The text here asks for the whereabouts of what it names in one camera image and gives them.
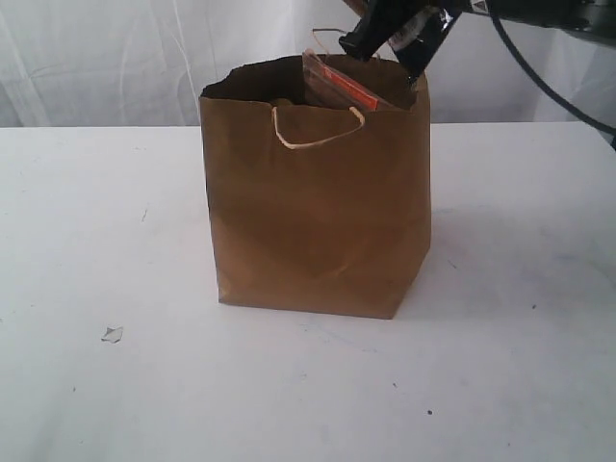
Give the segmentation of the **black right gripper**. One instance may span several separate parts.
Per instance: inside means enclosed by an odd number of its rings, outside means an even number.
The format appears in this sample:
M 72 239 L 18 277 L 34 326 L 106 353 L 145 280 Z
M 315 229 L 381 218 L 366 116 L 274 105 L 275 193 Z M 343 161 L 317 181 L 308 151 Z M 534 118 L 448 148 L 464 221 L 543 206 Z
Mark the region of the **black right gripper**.
M 351 58 L 367 61 L 416 13 L 426 7 L 449 13 L 494 14 L 498 19 L 584 34 L 615 33 L 614 1 L 370 1 L 366 14 L 339 44 Z

